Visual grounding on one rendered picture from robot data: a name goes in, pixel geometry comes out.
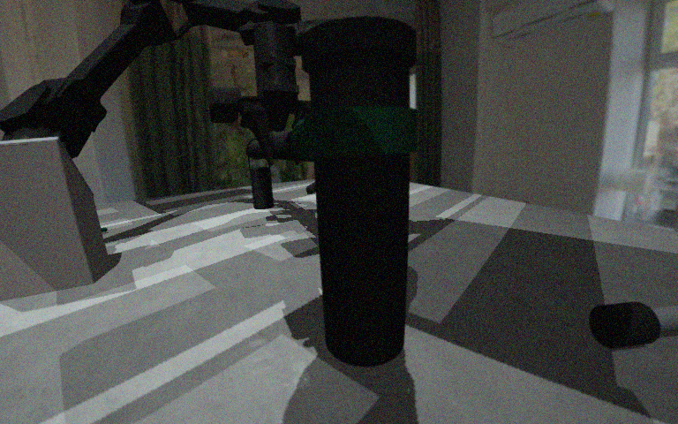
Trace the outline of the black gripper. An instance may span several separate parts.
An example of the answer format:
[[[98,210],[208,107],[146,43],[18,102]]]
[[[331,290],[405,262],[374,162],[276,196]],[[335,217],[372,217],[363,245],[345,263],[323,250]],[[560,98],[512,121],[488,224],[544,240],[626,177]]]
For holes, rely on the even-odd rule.
[[[273,150],[267,113],[294,113],[296,123],[312,112],[311,101],[298,100],[296,59],[290,54],[270,50],[255,59],[257,96],[241,97],[238,87],[212,87],[209,91],[212,123],[234,123],[241,118],[241,127],[248,128],[259,142],[269,166],[273,166]]]

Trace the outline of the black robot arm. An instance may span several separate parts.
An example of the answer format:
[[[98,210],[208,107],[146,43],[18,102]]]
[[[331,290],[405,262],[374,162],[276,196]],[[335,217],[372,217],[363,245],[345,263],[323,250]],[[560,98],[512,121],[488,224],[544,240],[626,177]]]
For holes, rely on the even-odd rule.
[[[130,0],[120,27],[66,78],[43,80],[0,110],[1,141],[59,137],[71,158],[106,117],[101,97],[149,45],[181,39],[192,27],[207,25],[239,32],[256,57],[278,50],[301,56],[301,38],[333,19],[301,20],[300,5],[287,0],[170,0],[182,3],[188,20],[173,30],[159,0]]]

